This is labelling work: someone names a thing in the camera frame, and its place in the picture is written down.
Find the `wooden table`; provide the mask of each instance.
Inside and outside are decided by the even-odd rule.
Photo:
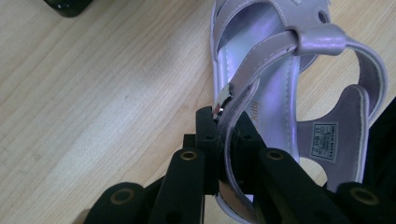
[[[65,19],[0,2],[0,223],[72,223],[103,191],[162,176],[212,104],[212,1],[96,0]],[[396,95],[396,2],[333,0],[332,21],[375,49]],[[301,76],[298,119],[358,79],[350,52]],[[205,223],[232,223],[206,197]]]

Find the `sandal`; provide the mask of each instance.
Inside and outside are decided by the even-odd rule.
[[[231,167],[232,131],[244,110],[268,147],[320,164],[329,190],[362,181],[369,123],[385,98],[387,72],[375,52],[330,23],[325,0],[217,0],[211,48],[212,112],[224,142],[227,175],[217,201],[225,213],[239,222],[257,221]],[[346,87],[326,116],[297,121],[299,74],[317,55],[335,56],[344,49],[353,49],[359,59],[359,83]]]

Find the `metal buckle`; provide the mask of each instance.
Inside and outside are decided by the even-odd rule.
[[[214,121],[219,121],[219,116],[221,116],[224,111],[224,107],[233,99],[233,84],[228,83],[221,90],[218,100],[212,106],[212,115]]]

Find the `size label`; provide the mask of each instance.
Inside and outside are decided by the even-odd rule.
[[[338,123],[314,122],[310,157],[335,163]]]

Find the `screw hole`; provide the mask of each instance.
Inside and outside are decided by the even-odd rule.
[[[267,152],[267,157],[269,159],[274,160],[274,161],[281,161],[284,158],[283,155],[281,153],[277,152],[277,151],[269,151],[269,152]]]
[[[115,205],[128,203],[134,198],[132,189],[119,189],[111,195],[110,201]]]
[[[185,151],[180,154],[180,158],[185,161],[193,161],[197,159],[198,155],[193,151]]]
[[[350,194],[360,203],[365,203],[367,205],[376,205],[379,203],[378,198],[368,189],[353,188],[350,190]]]

